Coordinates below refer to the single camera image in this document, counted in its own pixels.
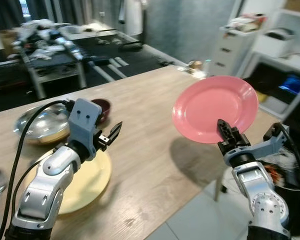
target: dark curtain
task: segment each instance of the dark curtain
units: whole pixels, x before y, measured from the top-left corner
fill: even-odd
[[[45,0],[26,0],[32,20],[48,19]]]
[[[19,27],[23,22],[19,0],[0,0],[0,30]]]
[[[59,0],[64,23],[89,24],[92,17],[91,0]]]

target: wooden table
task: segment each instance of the wooden table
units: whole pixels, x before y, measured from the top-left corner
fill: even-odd
[[[112,108],[105,132],[120,121],[123,125],[108,149],[113,172],[106,191],[88,206],[59,216],[53,240],[144,239],[217,178],[225,164],[216,146],[185,139],[172,123],[177,97],[195,81],[169,66],[54,98],[107,98]],[[51,100],[0,112],[0,168],[6,173],[11,171],[18,144],[12,131],[16,119]],[[259,111],[246,131],[251,143],[260,142],[274,122],[275,118]],[[52,147],[25,144],[17,177]]]

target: yellow plate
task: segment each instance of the yellow plate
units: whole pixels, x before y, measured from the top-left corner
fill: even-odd
[[[40,160],[50,155],[45,153]],[[27,186],[35,177],[37,168],[32,169],[24,179]],[[107,186],[112,171],[110,156],[98,151],[92,161],[85,161],[74,174],[70,185],[65,189],[59,214],[68,214],[91,203]]]
[[[256,91],[256,95],[258,97],[259,103],[263,103],[268,97],[268,95],[263,94],[263,93],[258,92],[258,91]]]

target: window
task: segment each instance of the window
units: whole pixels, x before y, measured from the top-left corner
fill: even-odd
[[[31,20],[31,15],[30,15],[30,12],[29,12],[29,9],[28,9],[27,0],[19,0],[19,2],[21,4],[24,20],[26,22],[30,21]]]

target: silver metal plate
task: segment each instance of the silver metal plate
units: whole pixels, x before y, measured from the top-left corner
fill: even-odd
[[[28,120],[39,108],[31,108],[19,117],[13,131],[21,135]],[[69,116],[70,113],[62,104],[46,108],[30,125],[25,140],[33,144],[47,144],[65,138],[69,135]]]

